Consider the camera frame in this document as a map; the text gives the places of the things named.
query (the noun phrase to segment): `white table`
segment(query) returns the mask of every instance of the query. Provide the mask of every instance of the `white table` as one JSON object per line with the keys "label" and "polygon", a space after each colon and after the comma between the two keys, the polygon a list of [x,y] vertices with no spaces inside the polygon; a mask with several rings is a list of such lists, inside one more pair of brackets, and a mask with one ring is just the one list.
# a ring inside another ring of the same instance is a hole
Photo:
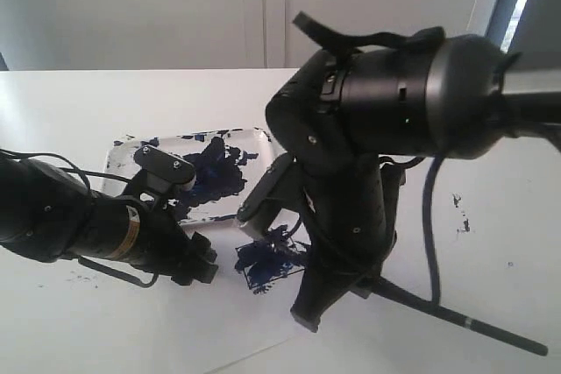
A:
{"label": "white table", "polygon": [[[0,73],[0,145],[58,152],[78,166],[102,170],[112,140],[124,134],[266,127],[265,104],[293,72]],[[103,275],[92,280],[91,272],[74,262],[42,265],[1,250],[0,370],[203,372],[185,351],[196,349],[216,356],[207,372],[221,373],[560,372],[559,163],[561,157],[543,141],[505,140],[481,159],[447,162],[435,192],[443,304],[545,342],[547,357],[382,298],[350,294],[325,314],[319,333],[312,335],[296,326],[288,312],[297,275],[280,288],[278,306],[259,314],[260,320],[273,319],[275,330],[286,329],[281,335],[286,339],[255,343],[244,332],[247,311],[229,306],[229,294],[238,292],[228,279],[192,289],[163,280],[140,290]],[[429,282],[420,207],[426,168],[408,173],[399,241],[384,270],[386,277],[424,297]],[[462,197],[458,208],[452,194]],[[458,232],[462,211],[470,232]],[[201,314],[220,314],[232,329],[212,338],[213,332],[205,333],[191,320],[197,317],[183,313],[183,306],[193,303]],[[198,349],[205,343],[200,335],[211,338],[213,346]],[[253,351],[236,353],[228,344],[232,337]]]}

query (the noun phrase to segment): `transparent tray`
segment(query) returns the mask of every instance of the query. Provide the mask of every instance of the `transparent tray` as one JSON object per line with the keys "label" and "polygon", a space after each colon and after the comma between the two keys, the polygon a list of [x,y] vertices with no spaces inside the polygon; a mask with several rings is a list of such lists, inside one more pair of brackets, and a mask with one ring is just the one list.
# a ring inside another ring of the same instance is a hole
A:
{"label": "transparent tray", "polygon": [[[205,154],[201,152],[212,146]],[[196,183],[192,190],[181,192],[174,203],[180,224],[198,224],[233,219],[245,197],[252,191],[275,152],[271,137],[262,129],[207,131],[170,138],[136,139],[127,136],[116,140],[107,155],[105,172],[131,178],[140,170],[134,152],[153,145],[182,156],[195,165]],[[102,191],[119,195],[124,185],[104,180]]]}

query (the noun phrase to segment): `table surface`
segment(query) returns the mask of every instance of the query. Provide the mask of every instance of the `table surface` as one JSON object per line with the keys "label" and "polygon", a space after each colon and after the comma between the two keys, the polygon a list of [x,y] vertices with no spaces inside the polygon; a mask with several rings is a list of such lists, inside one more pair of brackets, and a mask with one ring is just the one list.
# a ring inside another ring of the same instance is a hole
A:
{"label": "table surface", "polygon": [[[0,145],[57,152],[82,168],[101,171],[112,141],[125,134],[151,138],[266,127],[265,105],[293,73],[4,72]],[[560,159],[542,140],[502,140],[480,159],[446,161],[434,200],[443,304],[548,344],[547,357],[379,297],[362,300],[350,294],[324,315],[314,335],[295,325],[288,311],[298,275],[283,284],[269,311],[252,307],[254,301],[248,301],[249,309],[233,306],[229,297],[240,292],[231,279],[187,289],[163,280],[139,290],[103,275],[86,282],[91,272],[75,262],[43,265],[2,249],[0,367],[9,373],[83,374],[559,372]],[[429,295],[420,210],[427,166],[408,172],[399,204],[399,241],[384,268],[387,278],[423,297]],[[94,186],[99,187],[98,180]],[[221,237],[210,231],[202,233],[214,235],[217,245]],[[185,314],[189,306],[200,310]],[[248,321],[256,311],[260,322],[271,324]],[[221,328],[195,322],[213,314],[219,314]],[[258,335],[252,333],[260,328]],[[192,357],[194,352],[204,356],[203,362]]]}

